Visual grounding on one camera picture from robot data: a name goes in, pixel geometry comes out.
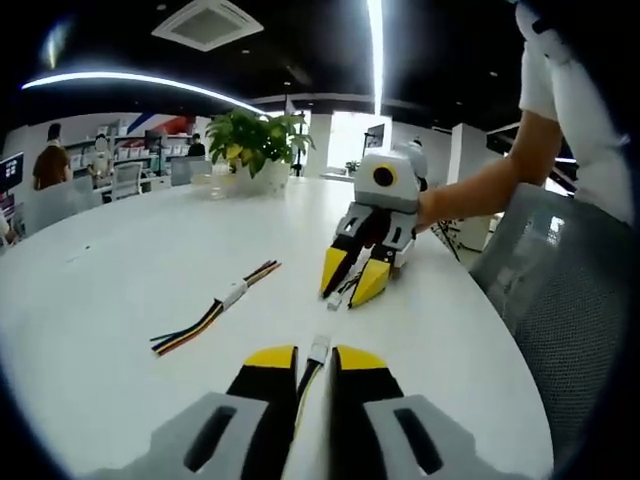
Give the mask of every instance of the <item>round table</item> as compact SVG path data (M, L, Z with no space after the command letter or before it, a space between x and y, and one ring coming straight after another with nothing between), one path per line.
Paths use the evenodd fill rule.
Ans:
M531 373L468 272L430 232L402 276L364 306L319 301L324 254L353 199L342 182L292 178L285 199L212 200L175 187L59 222L0 258L0 351L19 405L72 474L120 468L257 350L316 334L382 357L475 437L502 472L552 467ZM216 294L269 259L282 267L165 357L149 338L194 323ZM325 478L327 369L316 377L284 478Z

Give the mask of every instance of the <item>white robot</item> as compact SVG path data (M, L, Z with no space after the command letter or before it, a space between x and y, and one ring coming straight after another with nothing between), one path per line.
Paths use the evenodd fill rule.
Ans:
M355 201L338 223L327 250L320 287L327 298L343 282L362 248L372 244L349 308L382 292L392 268L407 260L415 241L420 191L426 190L426 159L412 142L387 155L369 154L355 176Z

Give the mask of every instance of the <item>person in brown shirt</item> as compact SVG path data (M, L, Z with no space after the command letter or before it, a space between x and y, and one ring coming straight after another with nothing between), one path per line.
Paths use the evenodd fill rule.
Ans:
M58 183L71 181L73 174L69 154L60 145L59 123L52 123L47 134L47 148L38 156L33 167L33 189L44 190Z

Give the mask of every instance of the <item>white sleeve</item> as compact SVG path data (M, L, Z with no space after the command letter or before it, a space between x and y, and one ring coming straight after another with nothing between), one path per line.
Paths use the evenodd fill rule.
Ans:
M4 213L2 213L2 210L0 209L0 235L4 237L7 233L9 233L9 230L9 224L5 220Z
M541 117L558 121L549 67L544 55L532 48L529 42L524 44L522 55L520 110L529 110Z

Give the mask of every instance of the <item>yellow ring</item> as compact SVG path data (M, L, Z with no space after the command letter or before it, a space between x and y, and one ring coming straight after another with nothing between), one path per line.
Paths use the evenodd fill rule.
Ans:
M387 170L388 172L391 173L391 177L393 178L393 181L391 182L390 185L384 185L383 186L383 185L380 185L378 182L376 182L376 180L375 180L376 172L378 170L382 170L382 169L385 169L385 170ZM382 188L392 187L398 181L398 174L396 173L396 169L393 168L393 165L389 165L388 163L381 163L376 168L374 168L372 176L373 176L373 181L375 182L375 184L378 185L379 187L382 187Z

